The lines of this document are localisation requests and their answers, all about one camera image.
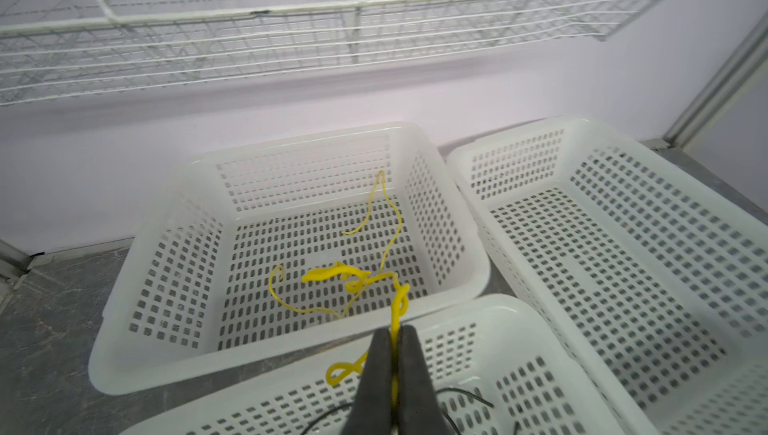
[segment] black wire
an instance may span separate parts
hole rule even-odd
[[[306,426],[304,431],[302,431],[301,435],[307,435],[310,432],[310,430],[312,430],[312,427],[314,427],[315,425],[317,425],[318,423],[323,421],[326,417],[330,417],[334,413],[336,413],[336,412],[338,412],[340,410],[344,410],[345,408],[349,408],[351,406],[352,406],[352,402],[349,402],[349,403],[342,403],[338,407],[330,409],[329,411],[327,411],[324,414],[320,415],[315,420],[311,421],[310,424]]]
[[[461,388],[454,388],[454,387],[441,388],[440,390],[435,392],[435,395],[437,396],[439,393],[443,393],[443,392],[461,393],[462,395],[466,395],[467,397],[475,399],[476,401],[478,401],[480,403],[483,403],[483,404],[485,404],[486,406],[488,406],[490,408],[495,408],[495,405],[493,403],[485,400],[485,398],[480,397],[479,395],[475,395],[472,392],[469,392],[469,391],[466,391],[466,390],[462,390]],[[318,418],[316,418],[315,420],[311,421],[310,424],[307,425],[306,428],[304,428],[304,430],[301,432],[301,435],[307,435],[310,432],[310,430],[312,430],[312,427],[314,427],[315,425],[317,425],[321,421],[325,420],[326,417],[330,417],[334,413],[336,413],[338,411],[341,411],[341,410],[344,410],[345,408],[349,408],[351,406],[352,406],[352,402],[342,403],[338,407],[334,407],[334,408],[330,409],[329,411],[323,413]],[[448,421],[451,424],[451,427],[453,427],[453,430],[455,430],[456,433],[459,433],[459,435],[460,435],[461,432],[458,430],[458,427],[456,427],[456,424],[453,422],[453,419],[451,419],[451,417],[448,415],[448,412],[444,411],[444,410],[440,410],[440,411],[448,419]],[[514,433],[512,435],[517,435],[517,432],[518,432],[519,428],[520,428],[520,422],[514,422]]]
[[[466,395],[467,397],[474,398],[476,401],[478,401],[480,403],[483,403],[484,405],[486,405],[486,406],[488,406],[490,408],[496,408],[496,406],[493,403],[485,400],[485,398],[480,397],[478,395],[475,395],[472,392],[468,392],[466,390],[462,390],[461,388],[453,388],[453,387],[441,388],[440,390],[435,392],[435,395],[437,395],[438,393],[443,393],[443,392],[457,392],[457,393],[461,393],[461,394]]]
[[[453,422],[453,419],[451,419],[451,416],[448,415],[447,411],[440,410],[442,414],[448,419],[448,422],[451,424],[451,427],[453,427],[453,431],[456,432],[456,435],[462,435],[462,432],[458,430],[458,427],[456,427],[456,424]]]

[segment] yellow rope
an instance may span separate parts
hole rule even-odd
[[[282,301],[282,300],[280,299],[280,297],[278,297],[278,296],[277,296],[277,294],[275,293],[275,291],[274,291],[274,290],[273,290],[273,288],[272,288],[272,279],[275,277],[275,273],[276,273],[278,270],[281,270],[281,271],[282,271],[282,273],[280,274],[280,281],[283,281],[283,275],[286,273],[286,269],[285,269],[285,267],[283,267],[283,265],[277,265],[277,266],[275,267],[275,269],[274,269],[274,270],[272,270],[272,273],[270,274],[270,282],[269,282],[269,284],[268,284],[268,285],[269,285],[269,289],[270,289],[270,293],[271,293],[271,294],[272,294],[272,296],[275,298],[275,300],[277,300],[277,301],[278,301],[278,303],[280,303],[281,305],[283,305],[283,306],[284,306],[285,308],[287,308],[288,310],[291,310],[291,311],[295,311],[297,314],[309,314],[309,313],[311,313],[311,312],[313,312],[313,311],[324,311],[324,312],[326,312],[326,313],[329,313],[329,314],[331,314],[331,315],[336,315],[336,318],[339,318],[339,319],[343,318],[343,317],[342,317],[342,315],[341,315],[339,312],[337,312],[337,311],[334,311],[334,310],[331,310],[330,308],[325,308],[325,307],[314,307],[314,308],[310,308],[310,309],[307,309],[307,310],[302,310],[302,309],[300,309],[300,308],[294,308],[294,307],[292,307],[292,306],[288,305],[286,302]]]
[[[308,314],[313,311],[324,311],[326,313],[335,315],[337,318],[344,318],[347,315],[347,312],[352,307],[352,304],[357,301],[357,299],[362,295],[362,292],[364,291],[365,287],[367,287],[370,284],[374,284],[377,281],[384,280],[385,278],[392,278],[392,284],[395,287],[395,297],[392,300],[392,321],[391,326],[389,329],[389,333],[392,337],[392,366],[396,369],[397,368],[397,337],[398,333],[400,331],[400,317],[406,314],[408,311],[408,290],[410,290],[411,285],[410,284],[404,284],[400,285],[397,277],[397,273],[394,271],[388,271],[386,273],[383,273],[384,271],[384,265],[386,263],[387,255],[389,255],[389,250],[392,248],[392,246],[395,244],[395,241],[397,241],[398,236],[400,235],[400,231],[402,230],[402,214],[400,213],[400,210],[395,206],[394,203],[392,203],[392,200],[389,199],[389,196],[386,193],[386,173],[381,170],[378,174],[376,174],[376,183],[373,185],[373,190],[371,190],[371,194],[368,197],[368,213],[366,214],[365,219],[362,221],[360,226],[357,229],[354,229],[352,231],[343,231],[342,234],[344,235],[354,235],[358,231],[362,229],[368,223],[368,220],[371,218],[371,212],[372,212],[372,200],[373,195],[376,193],[376,187],[379,186],[379,181],[382,184],[382,191],[384,192],[384,199],[387,200],[387,203],[389,203],[389,206],[392,207],[392,209],[397,213],[398,223],[397,223],[397,230],[395,231],[395,235],[392,237],[392,239],[389,241],[389,244],[386,246],[382,253],[382,262],[379,265],[379,273],[378,275],[374,277],[369,277],[371,274],[370,271],[364,271],[360,270],[360,268],[350,267],[349,265],[344,265],[341,262],[336,262],[331,267],[326,268],[312,268],[312,270],[306,272],[306,274],[301,277],[302,283],[307,283],[311,281],[324,281],[328,280],[332,277],[335,277],[337,275],[340,276],[342,280],[346,280],[350,276],[357,277],[357,280],[348,281],[344,284],[344,288],[350,292],[351,294],[354,294],[355,296],[352,297],[352,299],[347,303],[347,305],[344,307],[344,310],[340,314],[337,311],[331,310],[330,308],[325,307],[314,307],[310,309],[299,309],[292,307],[288,305],[286,302],[282,301],[276,294],[275,291],[272,288],[272,279],[274,278],[275,273],[278,270],[282,270],[282,273],[280,274],[280,280],[283,280],[283,275],[285,274],[285,268],[283,265],[278,265],[275,267],[274,270],[272,270],[272,274],[270,275],[269,280],[269,288],[270,293],[272,296],[277,300],[281,305],[283,305],[285,308],[291,311],[295,311],[296,313],[300,314]],[[352,373],[362,373],[362,365],[366,362],[368,359],[368,352],[363,353],[362,356],[355,362],[355,363],[349,363],[349,362],[339,362],[339,363],[333,363],[330,367],[328,367],[328,370],[326,371],[326,382],[328,382],[329,385],[334,386],[341,381],[343,381],[345,378],[347,378]],[[334,376],[333,372],[341,370],[342,372],[338,375]],[[392,377],[392,406],[394,407],[397,403],[397,375]]]

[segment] concrete floor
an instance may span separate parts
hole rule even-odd
[[[768,215],[677,150],[659,154],[768,224]],[[128,248],[37,266],[0,314],[0,434],[112,435],[208,393],[323,350],[325,346],[249,363],[192,380],[107,396],[88,380],[88,357]],[[485,293],[512,294],[495,270]]]

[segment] white wire shelf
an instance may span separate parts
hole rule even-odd
[[[605,39],[659,0],[0,0],[0,106]]]

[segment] perforated basket wall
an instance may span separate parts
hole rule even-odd
[[[435,147],[412,124],[377,125],[252,145],[202,156],[160,196],[130,248],[91,353],[91,380],[125,393],[309,347],[389,324],[391,282],[352,298],[338,279],[303,284],[336,261],[376,273],[402,212],[386,269],[409,283],[408,317],[477,296],[488,259]]]
[[[768,228],[638,142],[558,118],[449,166],[515,294],[626,427],[768,427]]]
[[[490,409],[458,393],[440,393],[438,402],[462,433],[504,435],[515,422],[526,435],[620,433],[581,367],[521,301],[490,295],[413,325],[436,389],[460,387],[495,405]],[[329,387],[325,370],[337,361],[356,360],[369,344],[366,337],[322,352],[149,419],[124,435],[298,435],[325,411],[354,400],[359,378]],[[339,433],[347,414],[337,412],[311,433]]]

